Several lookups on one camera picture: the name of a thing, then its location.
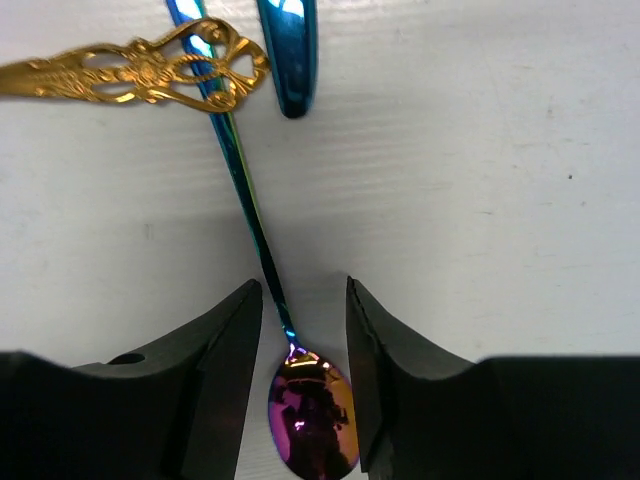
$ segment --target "ornate spoon handle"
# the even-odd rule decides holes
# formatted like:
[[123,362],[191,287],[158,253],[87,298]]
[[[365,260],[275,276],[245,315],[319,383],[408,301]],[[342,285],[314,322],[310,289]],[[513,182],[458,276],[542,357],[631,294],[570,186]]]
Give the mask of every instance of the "ornate spoon handle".
[[[210,45],[224,45],[225,55],[211,58],[192,53],[169,58],[162,53],[172,41],[192,35]],[[87,65],[88,59],[102,54],[119,55],[128,63],[106,67]],[[241,75],[231,68],[231,64],[243,55],[251,57],[251,76]],[[183,73],[184,68],[194,62],[206,62],[211,68],[205,75]],[[224,113],[232,111],[254,91],[269,70],[269,60],[255,42],[240,36],[224,20],[207,17],[180,25],[155,42],[135,38],[124,47],[99,43],[47,59],[2,66],[0,96],[61,97],[104,103],[173,100],[202,112]],[[196,85],[221,78],[228,79],[228,88],[211,91],[203,100],[171,88],[172,83]],[[104,88],[114,85],[122,87],[122,91],[111,93]]]

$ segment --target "spoon bowl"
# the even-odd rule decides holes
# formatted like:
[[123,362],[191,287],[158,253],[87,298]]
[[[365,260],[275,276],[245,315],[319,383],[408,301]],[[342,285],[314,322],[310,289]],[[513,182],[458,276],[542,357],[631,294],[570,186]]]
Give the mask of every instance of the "spoon bowl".
[[304,480],[339,480],[358,462],[351,386],[326,359],[290,345],[269,389],[278,454]]

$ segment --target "white surface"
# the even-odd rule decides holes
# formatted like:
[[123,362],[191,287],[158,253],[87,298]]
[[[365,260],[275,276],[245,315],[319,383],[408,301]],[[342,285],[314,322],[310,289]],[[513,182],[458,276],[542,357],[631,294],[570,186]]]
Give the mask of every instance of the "white surface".
[[[253,0],[208,8],[262,41]],[[640,3],[320,0],[319,19],[312,113],[282,118],[269,81],[237,114],[309,345],[346,369],[348,273],[473,360],[637,353]],[[5,1],[0,63],[169,28],[161,0]],[[106,361],[262,278],[203,114],[0,115],[0,348]],[[268,301],[262,332],[239,479],[290,477],[266,419],[285,352]]]

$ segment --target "cutlery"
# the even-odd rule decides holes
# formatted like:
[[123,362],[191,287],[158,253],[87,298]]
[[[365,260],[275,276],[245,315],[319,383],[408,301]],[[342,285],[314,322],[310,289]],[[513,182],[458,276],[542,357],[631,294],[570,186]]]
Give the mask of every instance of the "cutlery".
[[[206,16],[200,0],[167,0],[167,5],[176,25]],[[182,45],[187,54],[216,54],[197,37],[183,39]],[[206,75],[210,68],[210,62],[192,64],[196,76]],[[200,83],[202,96],[222,88],[218,82],[218,79],[208,79]],[[210,118],[289,344],[268,397],[269,424],[276,449],[299,477],[338,480],[351,472],[358,462],[351,386],[332,363],[300,343],[267,243],[233,114],[212,114]]]
[[304,116],[313,104],[318,76],[315,0],[257,0],[280,110]]
[[[205,44],[222,44],[226,54],[222,58],[197,53],[166,57],[162,49],[184,37],[199,38]],[[118,66],[88,64],[101,55],[118,55],[127,63]],[[251,77],[231,68],[233,61],[243,55],[251,57]],[[183,73],[182,70],[195,61],[208,65],[206,73]],[[125,46],[97,43],[46,59],[28,59],[2,66],[0,97],[59,97],[115,104],[133,100],[148,103],[173,100],[203,112],[222,113],[236,108],[264,81],[268,72],[267,56],[255,42],[240,36],[224,20],[203,17],[178,26],[155,42],[135,38]],[[222,77],[228,79],[229,88],[210,89],[202,101],[171,88],[173,83],[195,85]],[[105,88],[114,86],[119,89],[116,93]]]

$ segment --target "rainbow spoon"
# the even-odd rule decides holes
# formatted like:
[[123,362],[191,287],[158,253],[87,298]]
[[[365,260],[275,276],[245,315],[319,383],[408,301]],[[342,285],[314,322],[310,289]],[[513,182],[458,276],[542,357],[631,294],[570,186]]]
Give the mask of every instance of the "rainbow spoon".
[[[167,5],[176,25],[206,16],[200,0],[167,0]],[[182,45],[186,53],[215,56],[214,49],[198,37],[185,38]],[[211,68],[205,62],[191,65],[195,75]],[[203,97],[221,88],[217,78],[198,86]],[[333,364],[301,345],[260,220],[233,114],[210,118],[289,344],[269,390],[269,424],[276,448],[289,469],[304,480],[341,479],[353,470],[359,455],[351,386]]]

